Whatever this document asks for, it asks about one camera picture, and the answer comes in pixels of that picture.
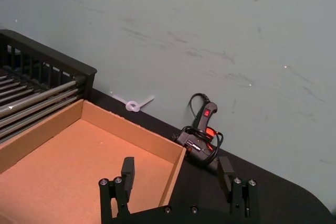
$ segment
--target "bolt head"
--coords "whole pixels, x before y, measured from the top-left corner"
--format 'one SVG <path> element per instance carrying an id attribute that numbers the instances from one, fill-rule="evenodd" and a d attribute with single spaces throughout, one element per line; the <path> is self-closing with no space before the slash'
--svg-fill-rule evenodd
<path id="1" fill-rule="evenodd" d="M 170 207 L 165 207 L 165 208 L 164 208 L 164 212 L 165 212 L 166 214 L 169 214 L 171 211 L 172 211 L 172 209 L 171 209 Z"/>
<path id="2" fill-rule="evenodd" d="M 107 180 L 106 179 L 102 179 L 101 181 L 100 181 L 100 184 L 102 185 L 102 186 L 104 186 L 104 185 L 106 185 L 107 184 Z"/>
<path id="3" fill-rule="evenodd" d="M 117 177 L 117 178 L 114 180 L 114 182 L 116 182 L 116 183 L 121 183 L 121 182 L 122 182 L 122 178 L 121 178 L 121 177 Z"/>
<path id="4" fill-rule="evenodd" d="M 236 184 L 240 184 L 242 181 L 240 180 L 240 178 L 235 178 L 234 180 L 233 180 Z"/>
<path id="5" fill-rule="evenodd" d="M 250 185 L 255 186 L 257 185 L 257 182 L 255 182 L 253 179 L 249 180 L 248 182 Z"/>
<path id="6" fill-rule="evenodd" d="M 198 213 L 198 208 L 196 206 L 193 206 L 190 208 L 190 211 L 193 213 L 193 214 L 196 214 Z"/>

